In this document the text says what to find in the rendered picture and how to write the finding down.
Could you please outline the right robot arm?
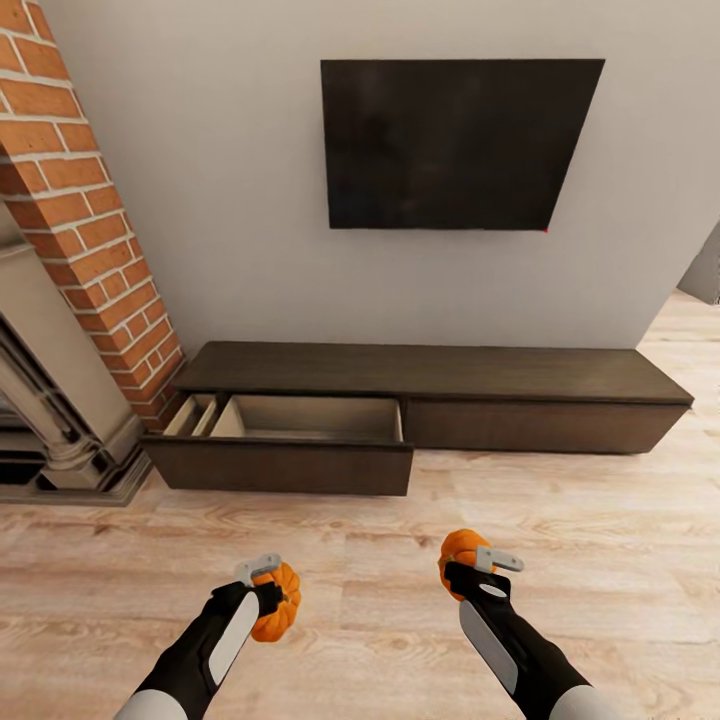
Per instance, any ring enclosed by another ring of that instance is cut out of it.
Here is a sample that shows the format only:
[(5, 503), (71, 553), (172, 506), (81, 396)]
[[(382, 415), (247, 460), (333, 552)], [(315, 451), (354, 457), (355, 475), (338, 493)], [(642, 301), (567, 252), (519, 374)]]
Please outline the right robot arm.
[(494, 567), (521, 573), (515, 554), (477, 545), (474, 567), (449, 561), (445, 579), (460, 598), (459, 621), (527, 720), (627, 720), (510, 604), (511, 581)]

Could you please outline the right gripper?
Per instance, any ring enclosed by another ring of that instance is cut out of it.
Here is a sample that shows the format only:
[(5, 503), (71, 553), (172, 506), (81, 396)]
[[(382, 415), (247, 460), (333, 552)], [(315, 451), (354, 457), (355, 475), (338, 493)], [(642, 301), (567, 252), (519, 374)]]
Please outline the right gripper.
[(449, 561), (445, 565), (445, 579), (451, 581), (451, 592), (456, 597), (467, 597), (469, 585), (478, 579), (484, 579), (489, 583), (496, 583), (509, 596), (511, 594), (511, 581), (508, 577), (480, 572), (470, 565)]

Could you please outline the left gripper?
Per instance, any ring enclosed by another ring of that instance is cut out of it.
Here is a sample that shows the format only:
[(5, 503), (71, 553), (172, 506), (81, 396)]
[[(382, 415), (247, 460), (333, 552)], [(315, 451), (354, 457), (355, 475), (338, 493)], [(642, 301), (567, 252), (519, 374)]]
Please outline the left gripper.
[(283, 602), (282, 587), (275, 587), (274, 581), (259, 585), (258, 587), (253, 586), (252, 589), (259, 600), (259, 619), (275, 613), (278, 609), (278, 604)]

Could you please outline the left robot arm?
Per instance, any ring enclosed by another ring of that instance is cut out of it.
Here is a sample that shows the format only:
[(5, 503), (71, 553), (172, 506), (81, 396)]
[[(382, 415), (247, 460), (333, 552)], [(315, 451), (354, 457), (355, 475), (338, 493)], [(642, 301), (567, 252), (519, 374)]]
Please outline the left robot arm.
[(113, 720), (202, 720), (256, 622), (278, 609), (282, 587), (253, 579), (283, 558), (263, 555), (235, 567), (235, 582), (211, 591), (199, 615), (156, 662)]

